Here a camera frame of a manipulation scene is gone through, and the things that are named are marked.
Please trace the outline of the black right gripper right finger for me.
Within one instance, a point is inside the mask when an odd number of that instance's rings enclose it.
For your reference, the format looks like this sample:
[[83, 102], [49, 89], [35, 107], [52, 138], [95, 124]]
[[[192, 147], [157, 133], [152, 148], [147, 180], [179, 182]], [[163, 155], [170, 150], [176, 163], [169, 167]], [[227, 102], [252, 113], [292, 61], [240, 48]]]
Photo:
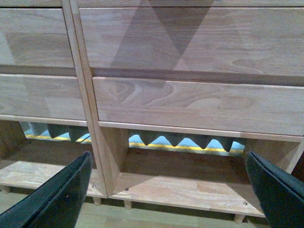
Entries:
[[250, 151], [246, 170], [260, 207], [273, 228], [304, 226], [304, 182]]

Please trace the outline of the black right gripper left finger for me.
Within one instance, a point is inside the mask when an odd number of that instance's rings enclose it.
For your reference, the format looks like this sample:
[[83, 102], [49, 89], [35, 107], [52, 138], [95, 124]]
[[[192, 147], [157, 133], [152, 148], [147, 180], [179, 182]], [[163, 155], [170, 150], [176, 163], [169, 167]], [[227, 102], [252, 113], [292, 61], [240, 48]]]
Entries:
[[85, 152], [1, 213], [2, 228], [74, 228], [87, 195], [92, 154]]

